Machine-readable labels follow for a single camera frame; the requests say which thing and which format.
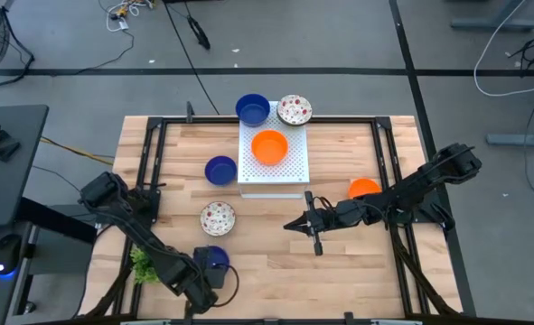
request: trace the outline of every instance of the green plant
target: green plant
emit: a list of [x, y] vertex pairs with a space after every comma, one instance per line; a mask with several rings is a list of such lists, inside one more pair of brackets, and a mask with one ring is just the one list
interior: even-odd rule
[[155, 266], [148, 256], [138, 248], [132, 248], [130, 257], [134, 265], [134, 283], [157, 283], [160, 282], [156, 275]]

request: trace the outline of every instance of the gray floor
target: gray floor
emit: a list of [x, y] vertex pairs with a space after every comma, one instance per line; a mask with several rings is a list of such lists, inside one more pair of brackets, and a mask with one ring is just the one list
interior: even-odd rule
[[[104, 5], [117, 3], [102, 0]], [[456, 32], [452, 16], [485, 15], [500, 1], [399, 1], [417, 69], [472, 69], [489, 32]], [[184, 12], [183, 5], [176, 9]], [[197, 67], [357, 67], [404, 68], [389, 3], [382, 0], [227, 0], [191, 4], [192, 14], [212, 41], [206, 52], [188, 26], [173, 14]], [[518, 14], [534, 18], [534, 1]], [[35, 69], [84, 68], [115, 57], [129, 43], [105, 29], [96, 1], [16, 1], [10, 19], [21, 41], [36, 54]], [[164, 9], [141, 11], [128, 19], [135, 48], [110, 68], [188, 68]], [[482, 69], [513, 69], [506, 51], [519, 48], [531, 34], [500, 33]], [[0, 68], [19, 67], [12, 49]], [[233, 113], [242, 94], [268, 98], [303, 94], [319, 114], [415, 115], [407, 77], [343, 75], [202, 76], [222, 114]], [[482, 78], [490, 91], [534, 86], [534, 78]], [[419, 79], [438, 147], [453, 142], [476, 145], [483, 169], [474, 180], [449, 186], [464, 261], [478, 315], [534, 320], [534, 194], [523, 173], [521, 149], [490, 147], [490, 132], [523, 131], [534, 93], [485, 97], [467, 77]], [[0, 88], [0, 106], [46, 104], [44, 134], [55, 141], [102, 154], [114, 154], [126, 115], [182, 114], [190, 100], [197, 114], [212, 114], [193, 76], [27, 77]], [[83, 186], [106, 168], [41, 144], [35, 163]], [[529, 149], [534, 181], [534, 149]], [[51, 174], [32, 171], [26, 196], [45, 204], [71, 204], [77, 193]], [[70, 307], [48, 306], [48, 283], [80, 288], [82, 277], [38, 281], [33, 300], [39, 319], [71, 316], [81, 292], [64, 289]]]

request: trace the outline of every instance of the wooden tabletop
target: wooden tabletop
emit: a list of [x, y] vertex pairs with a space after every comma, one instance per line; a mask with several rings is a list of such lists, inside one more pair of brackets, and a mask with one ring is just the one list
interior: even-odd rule
[[[114, 172], [130, 188], [136, 185], [147, 118], [127, 116], [117, 148]], [[425, 158], [414, 117], [392, 116], [391, 121], [405, 177], [425, 163]], [[307, 141], [314, 195], [334, 204], [347, 199], [353, 179], [365, 177], [380, 183], [370, 127], [310, 124]], [[384, 153], [389, 154], [384, 135], [381, 142]], [[359, 227], [324, 233], [324, 255], [315, 257], [309, 238], [283, 230], [284, 224], [303, 213], [304, 200], [242, 199], [236, 182], [219, 188], [206, 181], [206, 162], [216, 155], [237, 161], [238, 145], [237, 125], [170, 125], [166, 131], [160, 182], [167, 185], [161, 188], [159, 219], [153, 231], [167, 245], [189, 255], [196, 246], [223, 247], [240, 275], [239, 294], [231, 304], [195, 318], [338, 319], [346, 311], [352, 311], [356, 318], [402, 317], [393, 250], [384, 226], [366, 227], [361, 223]], [[389, 181], [393, 182], [390, 165], [388, 169]], [[224, 237], [210, 237], [201, 229], [201, 210], [215, 200], [228, 202], [236, 211], [236, 225]], [[416, 224], [414, 229], [424, 273], [447, 303], [461, 310], [442, 231], [433, 224]], [[90, 310], [116, 278], [123, 245], [124, 235], [115, 228], [97, 242], [81, 313]], [[414, 311], [419, 311], [409, 272], [408, 280]], [[234, 285], [235, 278], [229, 272], [225, 287], [216, 291], [219, 302], [231, 296]], [[130, 286], [129, 282], [126, 307]], [[175, 297], [162, 284], [146, 284], [138, 317], [181, 319], [184, 301], [184, 296]]]

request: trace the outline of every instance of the white perforated board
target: white perforated board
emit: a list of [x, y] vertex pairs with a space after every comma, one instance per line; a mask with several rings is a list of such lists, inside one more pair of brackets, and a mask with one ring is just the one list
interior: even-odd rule
[[[306, 125], [289, 126], [276, 117], [276, 105], [271, 101], [270, 114], [261, 126], [239, 127], [239, 184], [308, 184], [309, 158], [306, 145]], [[275, 166], [260, 163], [252, 154], [251, 143], [260, 131], [277, 130], [288, 141], [288, 153]]]

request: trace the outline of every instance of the orange object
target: orange object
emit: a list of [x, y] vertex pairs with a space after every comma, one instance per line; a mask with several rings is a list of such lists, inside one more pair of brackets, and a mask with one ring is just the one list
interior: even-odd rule
[[283, 134], [275, 130], [259, 132], [252, 139], [252, 153], [265, 165], [280, 163], [288, 151], [288, 142]]
[[381, 188], [375, 181], [372, 181], [370, 179], [358, 179], [351, 183], [351, 186], [349, 187], [349, 199], [353, 199], [355, 197], [365, 195], [365, 194], [371, 194], [371, 193], [380, 193]]

